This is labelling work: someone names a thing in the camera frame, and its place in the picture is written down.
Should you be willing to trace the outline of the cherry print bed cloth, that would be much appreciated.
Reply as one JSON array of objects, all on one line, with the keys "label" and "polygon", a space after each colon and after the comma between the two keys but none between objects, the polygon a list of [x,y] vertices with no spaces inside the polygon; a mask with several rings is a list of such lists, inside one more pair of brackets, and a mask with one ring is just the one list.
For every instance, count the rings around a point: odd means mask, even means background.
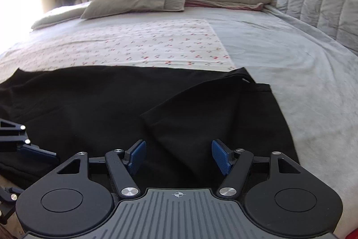
[{"label": "cherry print bed cloth", "polygon": [[104,65],[231,71],[227,50],[204,19],[119,23],[71,22],[32,32],[27,42],[1,53],[1,81],[17,69],[50,71]]}]

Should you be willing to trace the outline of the black pants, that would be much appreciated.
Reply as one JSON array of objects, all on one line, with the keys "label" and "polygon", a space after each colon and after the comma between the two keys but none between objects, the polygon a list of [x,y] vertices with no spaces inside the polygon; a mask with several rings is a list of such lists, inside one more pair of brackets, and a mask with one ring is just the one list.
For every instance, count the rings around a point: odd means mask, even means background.
[{"label": "black pants", "polygon": [[297,160],[270,86],[243,68],[17,70],[1,84],[1,118],[26,126],[30,140],[55,152],[57,163],[144,140],[147,156],[135,176],[142,189],[217,188],[223,176],[211,154],[215,139],[259,157],[281,151]]}]

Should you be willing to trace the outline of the grey bed sheet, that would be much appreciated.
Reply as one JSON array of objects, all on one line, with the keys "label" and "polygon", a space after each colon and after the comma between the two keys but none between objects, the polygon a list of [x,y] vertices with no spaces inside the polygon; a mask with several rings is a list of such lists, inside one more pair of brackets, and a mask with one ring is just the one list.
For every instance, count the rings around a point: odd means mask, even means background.
[{"label": "grey bed sheet", "polygon": [[[235,68],[268,83],[290,127],[301,163],[337,191],[343,215],[336,235],[357,228],[357,56],[299,20],[262,12],[189,8],[181,13],[129,13],[119,23],[204,19]],[[69,27],[71,20],[49,28]]]}]

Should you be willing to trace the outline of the flat grey pillow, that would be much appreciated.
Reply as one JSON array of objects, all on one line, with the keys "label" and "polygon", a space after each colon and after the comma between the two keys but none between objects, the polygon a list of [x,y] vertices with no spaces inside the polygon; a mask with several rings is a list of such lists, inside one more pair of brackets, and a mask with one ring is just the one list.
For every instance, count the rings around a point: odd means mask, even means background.
[{"label": "flat grey pillow", "polygon": [[50,10],[35,21],[32,24],[31,29],[38,30],[40,28],[53,26],[55,24],[79,18],[89,5],[90,1],[77,5],[62,6]]}]

